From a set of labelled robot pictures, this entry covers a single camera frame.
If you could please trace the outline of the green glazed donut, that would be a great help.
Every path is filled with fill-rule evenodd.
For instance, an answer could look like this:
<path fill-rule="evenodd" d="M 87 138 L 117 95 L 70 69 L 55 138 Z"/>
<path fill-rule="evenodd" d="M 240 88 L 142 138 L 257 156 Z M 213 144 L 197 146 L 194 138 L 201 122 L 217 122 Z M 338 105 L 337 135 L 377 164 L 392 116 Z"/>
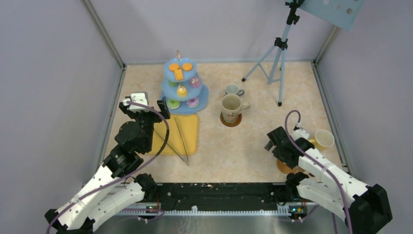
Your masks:
<path fill-rule="evenodd" d="M 168 99 L 167 100 L 167 106 L 171 110 L 178 109 L 181 105 L 180 101 L 174 100 L 174 99 Z"/>

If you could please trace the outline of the yellow serving tray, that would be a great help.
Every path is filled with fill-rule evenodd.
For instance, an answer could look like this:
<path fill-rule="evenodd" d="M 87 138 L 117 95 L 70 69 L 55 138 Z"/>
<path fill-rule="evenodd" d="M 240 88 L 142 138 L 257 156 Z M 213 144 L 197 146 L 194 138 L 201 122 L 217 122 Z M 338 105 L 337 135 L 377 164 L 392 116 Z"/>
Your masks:
<path fill-rule="evenodd" d="M 199 129 L 199 118 L 197 115 L 171 115 L 170 119 L 167 120 L 169 124 L 169 136 L 172 132 L 178 134 L 177 127 L 175 121 L 173 120 L 173 116 L 177 116 L 178 121 L 181 125 L 181 131 L 183 132 L 183 137 L 185 141 L 185 146 L 188 152 L 188 155 L 191 156 L 196 153 L 197 151 L 197 142 L 198 142 L 198 129 Z M 161 128 L 166 131 L 166 126 L 163 122 L 156 123 L 154 125 L 155 128 Z"/>

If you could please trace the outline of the light brown wooden coaster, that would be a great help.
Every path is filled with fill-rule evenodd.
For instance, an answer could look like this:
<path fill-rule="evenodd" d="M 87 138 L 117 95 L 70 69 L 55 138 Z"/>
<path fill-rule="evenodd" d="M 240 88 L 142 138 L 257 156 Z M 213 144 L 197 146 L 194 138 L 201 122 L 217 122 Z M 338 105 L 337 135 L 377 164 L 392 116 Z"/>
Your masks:
<path fill-rule="evenodd" d="M 283 174 L 296 174 L 298 172 L 304 173 L 304 169 L 296 166 L 293 169 L 291 169 L 290 167 L 288 167 L 285 163 L 281 162 L 280 160 L 277 159 L 276 161 L 277 164 L 277 168 L 279 169 L 280 172 L 282 172 Z"/>

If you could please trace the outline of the purple donut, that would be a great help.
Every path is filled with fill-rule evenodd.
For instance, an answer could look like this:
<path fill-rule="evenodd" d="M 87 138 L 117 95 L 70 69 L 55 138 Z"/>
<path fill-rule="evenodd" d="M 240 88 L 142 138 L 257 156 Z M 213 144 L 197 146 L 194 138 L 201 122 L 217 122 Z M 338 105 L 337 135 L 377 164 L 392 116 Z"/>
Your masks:
<path fill-rule="evenodd" d="M 194 97 L 194 98 L 189 99 L 189 100 L 186 102 L 186 105 L 187 105 L 187 107 L 189 107 L 189 108 L 195 108 L 195 107 L 197 107 L 197 106 L 199 105 L 199 103 L 200 103 L 199 98 L 198 98 L 198 97 Z"/>

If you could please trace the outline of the yellow cupcake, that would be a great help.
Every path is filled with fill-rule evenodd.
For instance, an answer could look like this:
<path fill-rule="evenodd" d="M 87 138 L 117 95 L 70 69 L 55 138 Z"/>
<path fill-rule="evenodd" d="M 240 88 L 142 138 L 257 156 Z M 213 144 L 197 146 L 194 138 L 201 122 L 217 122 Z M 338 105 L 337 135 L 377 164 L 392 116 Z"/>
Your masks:
<path fill-rule="evenodd" d="M 177 96 L 180 98 L 184 98 L 188 95 L 188 90 L 185 85 L 180 84 L 176 90 Z"/>

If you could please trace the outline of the green cupcake with topping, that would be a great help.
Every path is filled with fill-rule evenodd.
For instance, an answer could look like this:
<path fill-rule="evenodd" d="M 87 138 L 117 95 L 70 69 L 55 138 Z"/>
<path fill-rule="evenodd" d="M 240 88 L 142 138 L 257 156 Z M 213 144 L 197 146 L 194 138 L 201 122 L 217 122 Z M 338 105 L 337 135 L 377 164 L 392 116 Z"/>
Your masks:
<path fill-rule="evenodd" d="M 170 86 L 170 87 L 176 87 L 176 86 L 178 86 L 179 85 L 179 82 L 174 82 L 174 81 L 168 81 L 168 85 Z"/>

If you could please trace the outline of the dark brown wooden saucer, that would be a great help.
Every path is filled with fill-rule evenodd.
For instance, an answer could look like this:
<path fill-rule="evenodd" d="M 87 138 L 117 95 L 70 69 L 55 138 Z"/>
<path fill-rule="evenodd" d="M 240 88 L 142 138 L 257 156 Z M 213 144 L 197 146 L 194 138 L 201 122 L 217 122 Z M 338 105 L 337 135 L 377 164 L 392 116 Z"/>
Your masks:
<path fill-rule="evenodd" d="M 227 127 L 235 127 L 242 121 L 242 114 L 238 113 L 220 113 L 220 121 Z"/>

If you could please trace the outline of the cream cup front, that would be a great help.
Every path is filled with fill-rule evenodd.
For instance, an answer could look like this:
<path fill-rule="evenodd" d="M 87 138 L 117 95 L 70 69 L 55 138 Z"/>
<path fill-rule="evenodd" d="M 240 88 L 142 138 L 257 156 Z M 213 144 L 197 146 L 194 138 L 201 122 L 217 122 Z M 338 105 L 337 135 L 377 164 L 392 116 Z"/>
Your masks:
<path fill-rule="evenodd" d="M 321 129 L 316 131 L 314 137 L 308 141 L 312 143 L 319 151 L 324 151 L 334 145 L 335 138 L 331 132 Z"/>

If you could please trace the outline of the cream cup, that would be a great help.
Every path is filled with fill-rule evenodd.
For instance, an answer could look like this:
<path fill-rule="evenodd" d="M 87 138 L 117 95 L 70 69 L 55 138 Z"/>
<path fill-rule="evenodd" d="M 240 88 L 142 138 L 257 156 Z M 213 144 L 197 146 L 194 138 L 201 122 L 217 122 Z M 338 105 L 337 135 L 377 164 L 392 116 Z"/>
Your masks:
<path fill-rule="evenodd" d="M 222 116 L 227 123 L 234 123 L 240 113 L 250 108 L 250 103 L 243 101 L 242 98 L 236 94 L 227 94 L 222 98 Z"/>
<path fill-rule="evenodd" d="M 308 141 L 312 143 L 319 151 L 324 151 L 334 145 L 335 138 L 331 132 L 321 129 L 316 131 L 314 137 Z"/>

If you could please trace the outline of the grey mug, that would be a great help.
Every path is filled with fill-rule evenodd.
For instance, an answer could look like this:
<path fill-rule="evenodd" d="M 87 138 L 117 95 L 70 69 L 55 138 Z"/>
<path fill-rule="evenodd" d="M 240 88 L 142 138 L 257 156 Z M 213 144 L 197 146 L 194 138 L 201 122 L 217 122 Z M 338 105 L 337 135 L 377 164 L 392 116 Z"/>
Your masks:
<path fill-rule="evenodd" d="M 245 94 L 245 90 L 240 89 L 239 86 L 235 83 L 230 83 L 225 87 L 225 95 L 228 94 L 235 94 L 241 97 Z"/>

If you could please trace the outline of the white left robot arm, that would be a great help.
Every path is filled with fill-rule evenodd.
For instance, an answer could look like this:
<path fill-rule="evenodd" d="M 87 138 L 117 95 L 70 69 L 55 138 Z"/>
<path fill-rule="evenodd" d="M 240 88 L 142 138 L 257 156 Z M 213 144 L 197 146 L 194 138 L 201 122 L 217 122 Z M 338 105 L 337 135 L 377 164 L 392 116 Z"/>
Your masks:
<path fill-rule="evenodd" d="M 153 162 L 168 144 L 170 112 L 165 97 L 157 101 L 159 111 L 126 97 L 119 104 L 131 120 L 115 136 L 117 145 L 110 151 L 92 178 L 58 209 L 50 209 L 45 218 L 46 233 L 92 234 L 112 216 L 139 201 L 156 196 L 156 183 L 149 174 L 138 172 Z M 156 154 L 147 162 L 139 156 L 152 150 L 155 123 L 163 122 L 166 133 Z"/>

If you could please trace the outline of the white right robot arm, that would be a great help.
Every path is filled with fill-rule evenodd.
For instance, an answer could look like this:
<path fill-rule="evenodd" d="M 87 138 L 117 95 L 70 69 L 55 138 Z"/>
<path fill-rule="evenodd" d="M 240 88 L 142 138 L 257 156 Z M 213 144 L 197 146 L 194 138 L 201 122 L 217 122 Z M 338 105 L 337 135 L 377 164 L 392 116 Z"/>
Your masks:
<path fill-rule="evenodd" d="M 303 172 L 286 177 L 286 196 L 313 201 L 343 220 L 354 234 L 376 234 L 392 221 L 386 190 L 370 186 L 343 171 L 327 159 L 303 128 L 288 135 L 283 127 L 267 133 L 265 149 L 290 169 Z"/>

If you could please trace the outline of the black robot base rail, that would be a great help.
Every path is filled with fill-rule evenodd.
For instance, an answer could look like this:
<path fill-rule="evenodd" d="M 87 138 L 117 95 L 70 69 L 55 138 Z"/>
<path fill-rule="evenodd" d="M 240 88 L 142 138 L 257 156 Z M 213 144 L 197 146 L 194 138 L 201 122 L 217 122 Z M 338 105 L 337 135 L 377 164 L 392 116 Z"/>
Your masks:
<path fill-rule="evenodd" d="M 301 198 L 290 190 L 284 182 L 237 182 L 237 183 L 158 183 L 143 202 L 155 204 L 178 204 L 194 201 L 209 204 L 215 201 L 224 203 L 247 201 L 282 205 L 289 202 L 310 204 L 313 201 Z"/>

